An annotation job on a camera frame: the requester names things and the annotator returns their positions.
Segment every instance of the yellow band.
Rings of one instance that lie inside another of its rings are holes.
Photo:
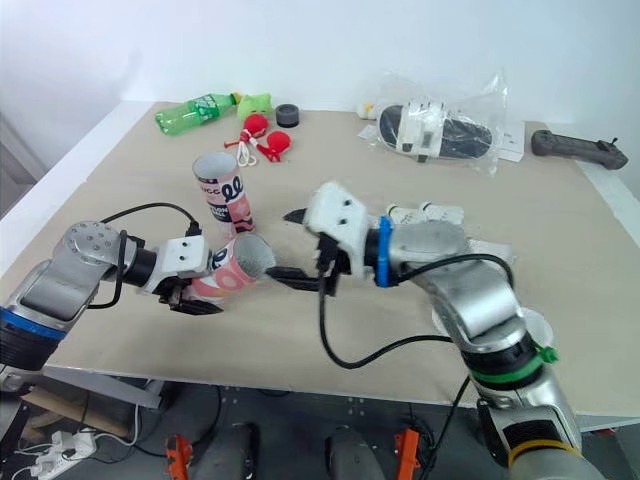
[[[518,445],[516,448],[514,448],[509,452],[509,467],[513,465],[513,462],[515,461],[516,457],[521,453],[524,453],[527,450],[530,450],[532,448],[541,448],[541,447],[559,448],[561,450],[566,450],[567,452],[571,452],[578,455],[579,457],[582,457],[582,454],[578,450],[576,450],[570,445],[567,445],[566,443],[559,442],[557,440],[529,440],[528,442],[521,443],[520,445]]]

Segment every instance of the orange clamp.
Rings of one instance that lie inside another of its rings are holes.
[[[416,459],[420,434],[411,428],[407,428],[401,434],[395,435],[394,438],[400,459],[396,480],[412,480],[413,471],[416,468],[420,468],[420,462]]]
[[[189,480],[189,464],[193,456],[191,443],[182,435],[167,439],[167,463],[171,480]]]

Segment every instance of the red ball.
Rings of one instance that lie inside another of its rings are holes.
[[[273,132],[267,137],[267,145],[275,153],[282,153],[291,146],[291,138],[284,132]]]
[[[269,120],[260,113],[252,113],[244,121],[244,128],[251,133],[252,137],[261,137],[269,127]]]

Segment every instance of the plastic bottle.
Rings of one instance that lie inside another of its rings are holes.
[[[177,107],[165,108],[156,113],[156,123],[163,133],[177,135],[215,120],[240,102],[240,94],[217,95],[210,93],[194,98]]]

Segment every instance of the blue clip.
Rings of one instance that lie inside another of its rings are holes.
[[[391,243],[392,231],[391,220],[382,215],[378,230],[378,270],[376,272],[378,286],[382,288],[389,287],[389,244]]]

